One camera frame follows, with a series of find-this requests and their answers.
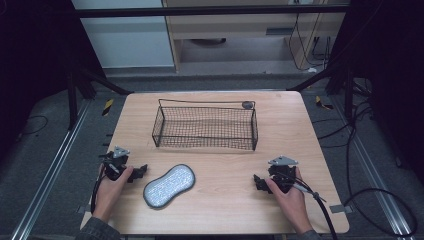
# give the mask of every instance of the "wall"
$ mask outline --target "wall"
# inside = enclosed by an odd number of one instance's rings
[[[162,7],[160,0],[72,0],[76,9]],[[102,67],[174,67],[164,17],[81,19]]]

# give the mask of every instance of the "light wood tabletop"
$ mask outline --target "light wood tabletop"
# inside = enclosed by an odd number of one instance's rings
[[[256,150],[231,148],[156,147],[152,130],[158,99],[184,101],[255,101],[259,140]],[[280,234],[293,233],[272,194],[256,190],[253,175],[268,177],[268,161],[280,155],[299,162],[303,180],[324,198],[336,232],[348,231],[344,213],[329,206],[340,199],[314,129],[298,92],[166,92],[137,93],[127,97],[116,126],[114,146],[130,150],[127,165],[148,164],[142,179],[126,184],[109,224],[121,234]],[[143,190],[178,164],[189,166],[196,182],[165,208],[150,208]],[[328,233],[324,215],[306,194],[314,229]],[[82,222],[90,218],[86,213]]]

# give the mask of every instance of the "sleeve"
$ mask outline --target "sleeve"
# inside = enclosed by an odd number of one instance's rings
[[[102,220],[91,217],[75,240],[119,240],[121,234]]]
[[[315,232],[315,230],[310,230],[305,232],[304,234],[298,236],[299,240],[321,240],[321,236],[318,235],[317,232]]]

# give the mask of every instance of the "black wire mesh basket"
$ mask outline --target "black wire mesh basket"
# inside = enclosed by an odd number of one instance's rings
[[[255,102],[159,99],[152,137],[156,147],[255,150],[258,143]]]

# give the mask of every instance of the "sponge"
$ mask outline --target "sponge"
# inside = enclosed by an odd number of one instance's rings
[[[143,192],[144,200],[151,208],[163,208],[176,196],[190,190],[195,181],[190,167],[184,164],[176,165],[165,175],[146,185]]]

